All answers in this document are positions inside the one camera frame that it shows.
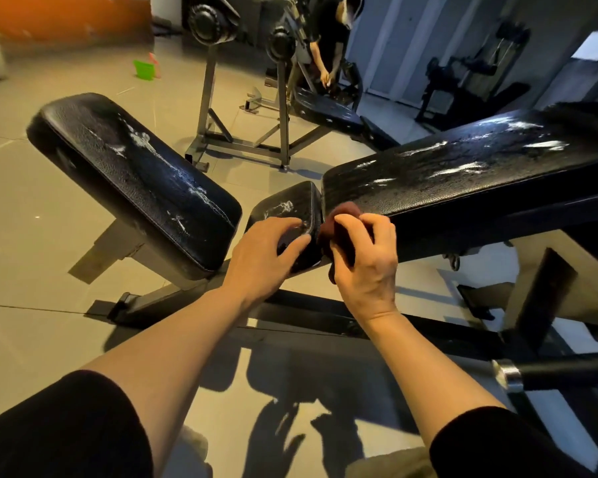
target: person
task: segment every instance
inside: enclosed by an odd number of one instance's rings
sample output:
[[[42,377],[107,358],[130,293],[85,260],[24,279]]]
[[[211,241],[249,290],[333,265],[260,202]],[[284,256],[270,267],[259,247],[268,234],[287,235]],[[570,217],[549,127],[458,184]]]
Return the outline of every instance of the person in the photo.
[[[439,477],[592,476],[399,313],[397,235],[389,218],[335,219],[356,252],[351,266],[331,244],[337,287],[396,378],[434,472]],[[256,223],[235,247],[221,287],[1,414],[0,477],[160,476],[213,348],[240,315],[279,289],[310,241],[309,235],[300,236],[277,255],[282,235],[299,225],[298,218]],[[365,476],[384,475],[374,470]]]
[[[364,6],[365,0],[324,0],[308,21],[312,60],[324,88],[337,80],[344,45]]]

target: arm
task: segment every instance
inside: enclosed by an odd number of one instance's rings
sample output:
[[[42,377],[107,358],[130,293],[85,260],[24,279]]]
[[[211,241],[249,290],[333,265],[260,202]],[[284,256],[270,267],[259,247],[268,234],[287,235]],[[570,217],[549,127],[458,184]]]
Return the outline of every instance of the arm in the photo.
[[[463,413],[503,404],[423,337],[395,305],[397,234],[386,216],[338,215],[354,244],[354,267],[333,245],[335,280],[344,302],[376,345],[412,411],[426,446]]]
[[[343,58],[343,43],[338,42],[335,45],[335,58],[332,60],[332,72],[330,72],[330,79],[334,80],[337,77],[341,59]]]
[[[323,84],[323,87],[327,87],[330,85],[330,74],[326,70],[326,66],[323,65],[323,60],[321,60],[319,42],[310,42],[310,51],[312,52],[312,60],[314,60],[315,65],[317,65],[317,68],[321,73],[321,83]]]
[[[233,251],[223,285],[88,363],[127,395],[149,438],[155,476],[166,464],[197,390],[199,373],[239,315],[270,296],[310,242],[303,235],[277,256],[298,218],[258,222]]]

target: bright light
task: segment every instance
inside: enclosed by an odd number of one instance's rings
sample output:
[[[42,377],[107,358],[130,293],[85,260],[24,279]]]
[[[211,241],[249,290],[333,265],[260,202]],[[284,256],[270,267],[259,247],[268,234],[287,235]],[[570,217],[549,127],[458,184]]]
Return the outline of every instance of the bright light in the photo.
[[[592,32],[571,57],[598,62],[598,32]]]

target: green container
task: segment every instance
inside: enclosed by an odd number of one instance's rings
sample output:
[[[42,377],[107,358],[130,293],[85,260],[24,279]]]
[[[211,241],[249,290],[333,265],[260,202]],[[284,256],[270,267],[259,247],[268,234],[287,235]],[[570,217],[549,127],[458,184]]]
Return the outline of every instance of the green container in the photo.
[[[155,77],[155,66],[152,63],[134,60],[133,64],[135,65],[138,79],[152,80]]]

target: black shirt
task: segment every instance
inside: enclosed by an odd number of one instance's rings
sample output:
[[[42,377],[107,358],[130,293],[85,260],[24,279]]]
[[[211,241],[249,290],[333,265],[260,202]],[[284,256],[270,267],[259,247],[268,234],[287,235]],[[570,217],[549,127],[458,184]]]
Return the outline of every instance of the black shirt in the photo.
[[[593,476],[497,407],[455,418],[432,442],[430,458],[439,478]],[[133,405],[98,373],[72,372],[0,415],[0,477],[152,475],[149,440]]]
[[[312,41],[318,41],[321,61],[328,72],[332,72],[332,62],[335,58],[335,45],[348,41],[349,31],[336,18],[337,0],[325,0],[313,11],[308,20],[309,33]]]

